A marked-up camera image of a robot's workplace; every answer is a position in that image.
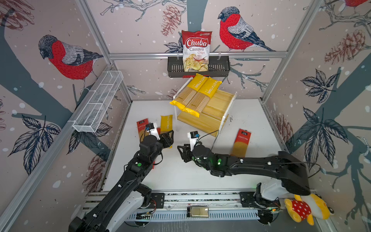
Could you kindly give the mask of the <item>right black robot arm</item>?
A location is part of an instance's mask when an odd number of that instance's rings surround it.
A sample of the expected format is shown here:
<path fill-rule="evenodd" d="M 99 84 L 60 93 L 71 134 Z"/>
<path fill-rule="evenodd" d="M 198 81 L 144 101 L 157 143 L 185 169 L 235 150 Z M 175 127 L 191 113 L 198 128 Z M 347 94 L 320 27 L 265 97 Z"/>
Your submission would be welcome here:
<path fill-rule="evenodd" d="M 257 175 L 271 177 L 271 183 L 257 186 L 262 198 L 274 201 L 279 196 L 292 193 L 299 196 L 311 194 L 307 168 L 302 161 L 285 151 L 277 155 L 260 158 L 239 158 L 226 154 L 216 154 L 211 149 L 190 144 L 177 147 L 184 162 L 193 161 L 197 166 L 216 177 L 233 175 Z"/>

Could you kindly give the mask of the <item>yellow spaghetti bag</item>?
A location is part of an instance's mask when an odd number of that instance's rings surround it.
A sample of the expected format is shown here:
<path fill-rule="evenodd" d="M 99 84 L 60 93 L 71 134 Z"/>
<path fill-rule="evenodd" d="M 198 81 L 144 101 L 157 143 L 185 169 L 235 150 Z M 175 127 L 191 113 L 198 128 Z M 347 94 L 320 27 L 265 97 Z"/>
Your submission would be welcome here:
<path fill-rule="evenodd" d="M 160 134 L 173 130 L 173 115 L 161 116 Z"/>
<path fill-rule="evenodd" d="M 197 73 L 177 92 L 170 104 L 178 107 L 180 110 L 185 109 L 208 79 L 209 77 Z"/>
<path fill-rule="evenodd" d="M 214 96 L 221 84 L 221 81 L 208 78 L 182 111 L 199 118 L 200 113 Z"/>

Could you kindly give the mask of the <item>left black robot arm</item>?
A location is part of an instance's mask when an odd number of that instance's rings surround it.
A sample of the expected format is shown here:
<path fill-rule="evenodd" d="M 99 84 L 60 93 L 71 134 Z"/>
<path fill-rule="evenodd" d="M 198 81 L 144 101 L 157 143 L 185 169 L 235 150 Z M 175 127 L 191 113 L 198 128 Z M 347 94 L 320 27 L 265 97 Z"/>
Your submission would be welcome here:
<path fill-rule="evenodd" d="M 158 137 L 146 136 L 116 185 L 83 218 L 73 219 L 68 231 L 115 232 L 135 210 L 148 206 L 152 190 L 141 182 L 152 170 L 162 150 L 171 147 L 173 143 L 172 130 Z"/>

